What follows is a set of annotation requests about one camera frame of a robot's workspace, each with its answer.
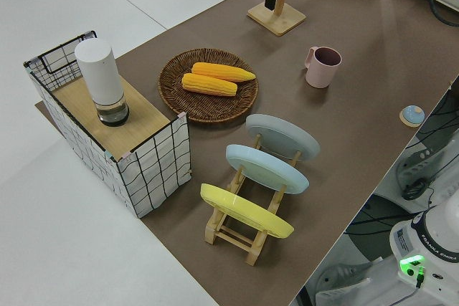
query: brown tabletop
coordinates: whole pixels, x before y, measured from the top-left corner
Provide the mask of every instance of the brown tabletop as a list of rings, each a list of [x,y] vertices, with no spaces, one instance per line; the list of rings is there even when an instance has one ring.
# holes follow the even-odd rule
[[[297,165],[309,189],[286,195],[280,205],[278,215],[295,231],[287,239],[268,238],[251,267],[241,249],[219,239],[214,246],[204,242],[212,208],[199,196],[201,183],[230,182],[226,146],[252,142],[244,118],[190,125],[193,178],[142,220],[225,306],[288,305],[415,134],[400,121],[400,110],[418,105],[428,114],[459,71],[459,31],[440,23],[427,0],[287,0],[307,18],[282,37],[246,16],[262,1],[226,0],[117,60],[121,75],[173,118],[156,86],[163,66],[189,49],[232,52],[260,83],[251,112],[288,120],[321,144],[316,159]],[[343,57],[327,89],[305,82],[311,46],[333,47]],[[243,196],[269,203],[266,190],[248,189]]]

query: glass base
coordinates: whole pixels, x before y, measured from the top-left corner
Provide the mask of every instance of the glass base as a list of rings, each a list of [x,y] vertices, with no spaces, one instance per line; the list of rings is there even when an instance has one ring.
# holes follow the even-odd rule
[[[109,127],[118,127],[124,124],[129,117],[129,107],[124,96],[112,105],[100,105],[95,103],[99,120]]]

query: mug handle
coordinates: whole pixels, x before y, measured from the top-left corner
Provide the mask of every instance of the mug handle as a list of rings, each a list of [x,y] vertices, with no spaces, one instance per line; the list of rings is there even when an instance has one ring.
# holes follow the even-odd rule
[[[306,60],[304,62],[304,65],[306,68],[309,68],[309,64],[311,63],[311,59],[313,58],[313,55],[314,55],[314,52],[316,52],[316,49],[318,47],[311,47],[309,48],[309,54],[308,56],[306,57]]]

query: green light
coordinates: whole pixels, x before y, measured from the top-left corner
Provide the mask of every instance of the green light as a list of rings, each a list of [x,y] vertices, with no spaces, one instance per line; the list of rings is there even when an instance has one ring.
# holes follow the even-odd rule
[[[400,269],[405,273],[407,273],[407,270],[411,267],[416,267],[417,265],[421,264],[425,260],[424,256],[417,254],[412,257],[404,258],[400,260]],[[423,274],[424,268],[420,267],[419,273]]]

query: plate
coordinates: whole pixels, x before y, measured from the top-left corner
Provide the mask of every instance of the plate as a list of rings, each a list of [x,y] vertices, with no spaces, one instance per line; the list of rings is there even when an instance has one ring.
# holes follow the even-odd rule
[[[247,116],[245,127],[252,137],[261,134],[260,145],[263,148],[287,159],[293,159],[300,151],[299,160],[309,160],[321,150],[308,132],[281,118],[253,114]]]
[[[293,232],[293,227],[279,216],[224,189],[202,184],[201,197],[223,213],[271,236],[287,238]]]
[[[303,193],[309,187],[308,179],[300,171],[261,150],[228,145],[226,157],[235,170],[242,166],[244,176],[272,190],[287,186],[285,193]]]
[[[243,115],[252,107],[258,94],[257,78],[238,82],[234,97],[184,90],[181,79],[184,73],[191,72],[195,62],[227,64],[254,73],[237,55],[219,49],[200,48],[177,55],[166,64],[158,80],[161,98],[175,113],[186,112],[188,119],[199,123],[223,123]]]

